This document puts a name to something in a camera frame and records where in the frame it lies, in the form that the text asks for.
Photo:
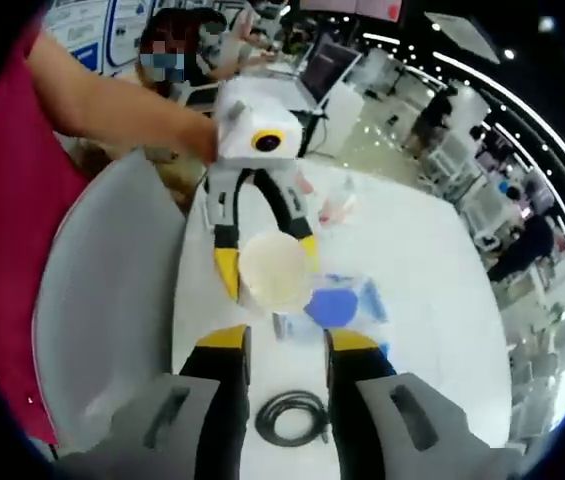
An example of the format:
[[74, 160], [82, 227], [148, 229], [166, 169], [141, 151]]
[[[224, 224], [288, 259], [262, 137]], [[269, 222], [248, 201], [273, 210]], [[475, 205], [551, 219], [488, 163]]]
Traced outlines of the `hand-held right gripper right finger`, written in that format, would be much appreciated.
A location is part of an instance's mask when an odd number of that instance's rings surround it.
[[371, 338], [324, 332], [328, 412], [344, 479], [473, 479], [491, 456], [465, 412]]

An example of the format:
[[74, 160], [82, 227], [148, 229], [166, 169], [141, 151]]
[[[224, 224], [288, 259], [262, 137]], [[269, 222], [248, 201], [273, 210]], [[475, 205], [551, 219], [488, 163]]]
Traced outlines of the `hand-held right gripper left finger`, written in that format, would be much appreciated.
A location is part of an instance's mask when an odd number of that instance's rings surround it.
[[113, 416], [113, 479], [236, 479], [249, 419], [251, 329], [199, 339]]

